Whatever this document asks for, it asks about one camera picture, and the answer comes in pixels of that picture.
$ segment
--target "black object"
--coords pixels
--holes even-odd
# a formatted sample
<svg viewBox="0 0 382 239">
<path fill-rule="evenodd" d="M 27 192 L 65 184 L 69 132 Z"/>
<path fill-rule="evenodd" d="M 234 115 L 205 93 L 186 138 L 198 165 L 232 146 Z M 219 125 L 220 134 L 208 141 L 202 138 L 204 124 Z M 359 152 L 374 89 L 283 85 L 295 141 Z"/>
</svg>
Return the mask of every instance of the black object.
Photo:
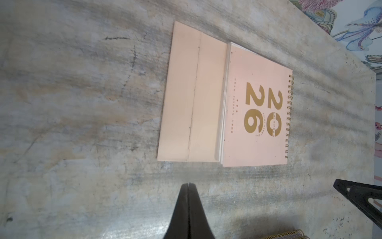
<svg viewBox="0 0 382 239">
<path fill-rule="evenodd" d="M 336 179 L 333 187 L 382 229 L 382 213 L 368 199 L 382 199 L 382 187 Z"/>
<path fill-rule="evenodd" d="M 163 239 L 215 239 L 195 184 L 180 187 L 174 213 Z"/>
</svg>

